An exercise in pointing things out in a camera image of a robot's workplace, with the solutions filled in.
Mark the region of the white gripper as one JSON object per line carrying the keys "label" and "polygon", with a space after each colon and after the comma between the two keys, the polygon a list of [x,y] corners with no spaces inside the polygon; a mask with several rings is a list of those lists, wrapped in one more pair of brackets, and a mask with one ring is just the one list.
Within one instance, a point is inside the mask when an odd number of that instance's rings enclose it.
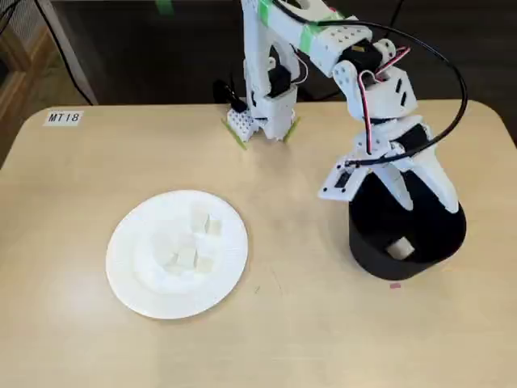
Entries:
{"label": "white gripper", "polygon": [[[449,213],[459,211],[459,200],[435,154],[435,146],[425,146],[432,139],[431,128],[420,115],[385,121],[371,127],[370,137],[359,134],[350,162],[406,162],[407,169],[416,174],[434,193]],[[398,204],[407,211],[414,208],[401,172],[392,164],[374,165],[372,172],[389,190]]]}

